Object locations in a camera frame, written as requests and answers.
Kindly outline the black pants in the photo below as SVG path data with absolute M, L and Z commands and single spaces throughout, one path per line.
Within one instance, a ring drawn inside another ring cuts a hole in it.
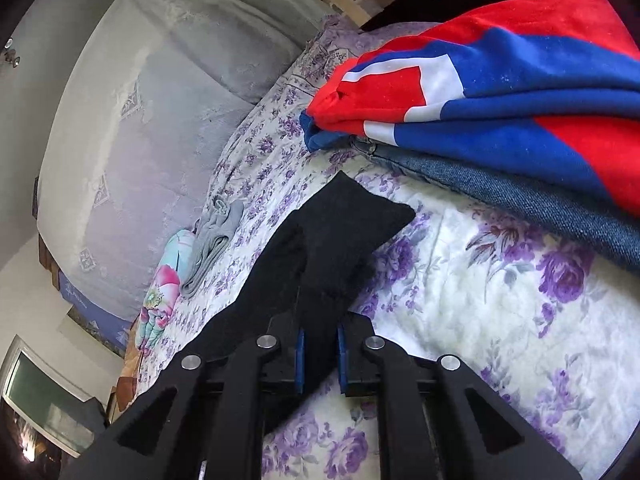
M 416 213 L 344 172 L 292 211 L 257 258 L 238 298 L 186 350 L 223 358 L 271 318 L 292 312 L 304 333 L 304 398 L 337 366 L 337 324 L 372 278 L 372 254 Z

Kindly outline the brown orange pillow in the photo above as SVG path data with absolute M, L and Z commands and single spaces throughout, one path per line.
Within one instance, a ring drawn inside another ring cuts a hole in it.
M 139 320 L 135 320 L 129 331 L 129 340 L 124 356 L 124 367 L 115 386 L 115 399 L 118 410 L 123 412 L 134 400 L 137 392 L 138 373 L 141 363 L 141 352 L 136 345 Z

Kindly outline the blue patterned bedding bag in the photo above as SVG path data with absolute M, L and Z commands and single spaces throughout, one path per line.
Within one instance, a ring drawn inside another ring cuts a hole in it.
M 62 298 L 70 304 L 67 315 L 97 342 L 122 358 L 132 323 L 96 306 L 62 271 L 58 272 L 58 284 Z

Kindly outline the floral turquoise pink blanket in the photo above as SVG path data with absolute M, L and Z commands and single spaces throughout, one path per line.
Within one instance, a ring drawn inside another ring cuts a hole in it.
M 195 235 L 180 230 L 167 242 L 154 278 L 142 302 L 134 343 L 145 356 L 151 352 L 169 323 L 180 286 L 186 279 Z

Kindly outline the purple floral bed quilt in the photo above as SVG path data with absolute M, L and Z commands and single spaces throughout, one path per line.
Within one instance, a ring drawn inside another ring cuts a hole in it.
M 312 90 L 280 78 L 233 133 L 209 191 L 242 200 L 242 221 L 196 296 L 176 304 L 142 361 L 140 388 L 235 300 L 285 217 L 344 172 L 416 213 L 374 254 L 356 310 L 415 356 L 460 356 L 584 478 L 600 477 L 639 419 L 638 278 L 354 150 L 309 153 L 298 116 Z

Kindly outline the folded grey garment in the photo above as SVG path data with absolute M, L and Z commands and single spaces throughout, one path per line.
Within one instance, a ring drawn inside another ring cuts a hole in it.
M 220 195 L 215 195 L 204 207 L 196 225 L 186 277 L 180 285 L 183 298 L 190 299 L 198 291 L 208 271 L 230 244 L 243 211 L 242 200 L 227 203 Z

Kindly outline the blue denim jeans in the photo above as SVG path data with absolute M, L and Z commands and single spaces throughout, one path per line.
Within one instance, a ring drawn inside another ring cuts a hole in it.
M 633 274 L 639 273 L 639 220 L 602 200 L 533 178 L 480 168 L 370 141 L 352 148 L 378 166 L 500 209 L 549 232 L 581 242 Z

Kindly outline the red white blue garment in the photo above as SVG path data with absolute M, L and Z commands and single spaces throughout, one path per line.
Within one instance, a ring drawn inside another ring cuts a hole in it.
M 608 0 L 506 0 L 338 66 L 300 116 L 639 210 L 639 50 Z

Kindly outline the purple floral pillow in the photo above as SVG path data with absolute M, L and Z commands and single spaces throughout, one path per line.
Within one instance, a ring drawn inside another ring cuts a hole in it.
M 329 18 L 317 36 L 288 71 L 288 82 L 303 92 L 315 94 L 337 66 L 350 58 L 373 51 L 392 39 L 417 35 L 437 22 L 408 22 L 383 26 L 364 32 L 344 18 Z

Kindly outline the ceiling light fixture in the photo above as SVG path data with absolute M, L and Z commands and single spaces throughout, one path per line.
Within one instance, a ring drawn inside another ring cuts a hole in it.
M 16 53 L 13 44 L 14 40 L 12 38 L 6 40 L 6 44 L 2 50 L 2 56 L 4 58 L 4 62 L 10 64 L 13 68 L 17 68 L 21 63 L 21 57 Z

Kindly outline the window with white frame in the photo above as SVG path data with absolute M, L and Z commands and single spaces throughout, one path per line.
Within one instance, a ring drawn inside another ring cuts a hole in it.
M 78 457 L 93 442 L 102 404 L 15 336 L 1 365 L 1 399 L 43 437 Z

